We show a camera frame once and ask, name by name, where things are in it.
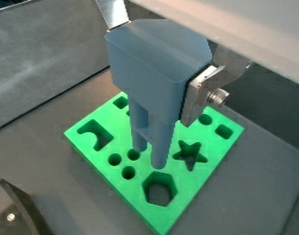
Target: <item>bolt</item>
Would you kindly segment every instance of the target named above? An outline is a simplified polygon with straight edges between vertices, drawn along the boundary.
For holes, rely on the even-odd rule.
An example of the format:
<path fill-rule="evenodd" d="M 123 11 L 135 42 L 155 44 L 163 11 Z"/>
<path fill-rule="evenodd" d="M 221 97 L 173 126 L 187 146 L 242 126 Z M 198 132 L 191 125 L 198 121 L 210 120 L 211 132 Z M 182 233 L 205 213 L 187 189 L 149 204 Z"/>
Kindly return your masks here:
<path fill-rule="evenodd" d="M 11 222 L 11 221 L 14 221 L 15 219 L 17 219 L 17 215 L 13 214 L 13 213 L 10 213 L 10 214 L 9 214 L 9 221 Z"/>
<path fill-rule="evenodd" d="M 217 90 L 209 92 L 207 102 L 221 107 L 227 102 L 229 96 L 230 96 L 230 93 L 225 91 L 223 89 L 218 88 Z"/>

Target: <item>green foam block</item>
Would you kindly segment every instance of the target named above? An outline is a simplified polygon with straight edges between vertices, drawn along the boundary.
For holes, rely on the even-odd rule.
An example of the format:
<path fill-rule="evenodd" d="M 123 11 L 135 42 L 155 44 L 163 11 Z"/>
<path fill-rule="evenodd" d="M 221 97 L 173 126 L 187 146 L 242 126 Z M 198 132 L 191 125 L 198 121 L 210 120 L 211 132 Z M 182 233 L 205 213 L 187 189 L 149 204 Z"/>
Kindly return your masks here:
<path fill-rule="evenodd" d="M 66 136 L 153 231 L 167 234 L 243 129 L 209 106 L 190 128 L 177 123 L 167 166 L 157 170 L 151 145 L 145 152 L 133 150 L 127 95 L 121 93 Z M 155 196 L 158 185 L 170 195 L 165 201 Z"/>

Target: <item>circular hole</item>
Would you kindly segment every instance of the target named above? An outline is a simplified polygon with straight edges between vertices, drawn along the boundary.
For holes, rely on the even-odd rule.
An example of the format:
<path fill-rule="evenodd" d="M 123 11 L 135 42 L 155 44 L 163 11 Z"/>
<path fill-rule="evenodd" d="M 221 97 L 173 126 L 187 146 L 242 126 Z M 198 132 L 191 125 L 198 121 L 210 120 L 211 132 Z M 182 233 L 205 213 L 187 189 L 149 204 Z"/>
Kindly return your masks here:
<path fill-rule="evenodd" d="M 203 123 L 203 125 L 210 125 L 213 123 L 213 118 L 207 114 L 202 114 L 199 117 L 199 121 Z"/>
<path fill-rule="evenodd" d="M 127 152 L 127 157 L 130 158 L 130 160 L 137 161 L 141 158 L 141 153 L 135 150 L 130 150 Z"/>
<path fill-rule="evenodd" d="M 127 166 L 123 170 L 123 177 L 127 180 L 131 180 L 135 177 L 135 168 L 133 166 Z"/>
<path fill-rule="evenodd" d="M 119 165 L 121 162 L 122 162 L 122 156 L 118 153 L 113 154 L 109 158 L 110 165 L 113 166 Z"/>

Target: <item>metal bracket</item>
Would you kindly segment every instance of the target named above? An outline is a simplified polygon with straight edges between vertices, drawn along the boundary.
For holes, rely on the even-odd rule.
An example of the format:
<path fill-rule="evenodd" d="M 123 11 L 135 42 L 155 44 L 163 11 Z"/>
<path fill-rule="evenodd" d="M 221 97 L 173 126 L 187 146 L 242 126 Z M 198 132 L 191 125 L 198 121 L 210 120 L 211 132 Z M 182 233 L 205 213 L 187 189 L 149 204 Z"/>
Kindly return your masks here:
<path fill-rule="evenodd" d="M 215 106 L 226 103 L 230 93 L 219 87 L 234 82 L 245 74 L 251 64 L 250 59 L 223 46 L 217 46 L 213 65 L 199 73 L 187 86 L 181 117 L 185 126 L 189 127 L 201 116 L 207 102 Z"/>
<path fill-rule="evenodd" d="M 5 179 L 0 185 L 14 202 L 0 213 L 0 235 L 54 235 L 30 195 Z"/>

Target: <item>dark gray tabletop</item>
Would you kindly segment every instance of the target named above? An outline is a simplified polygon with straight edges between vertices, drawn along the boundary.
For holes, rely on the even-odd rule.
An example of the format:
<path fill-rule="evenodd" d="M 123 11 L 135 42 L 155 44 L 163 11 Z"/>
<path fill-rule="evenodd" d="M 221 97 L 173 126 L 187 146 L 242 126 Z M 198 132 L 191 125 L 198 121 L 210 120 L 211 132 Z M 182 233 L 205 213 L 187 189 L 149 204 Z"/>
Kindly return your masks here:
<path fill-rule="evenodd" d="M 63 135 L 118 92 L 106 71 L 0 129 L 0 178 L 33 195 L 55 234 L 153 234 Z M 221 112 L 246 132 L 171 234 L 277 235 L 299 195 L 299 151 Z M 0 211 L 9 203 L 0 187 Z"/>

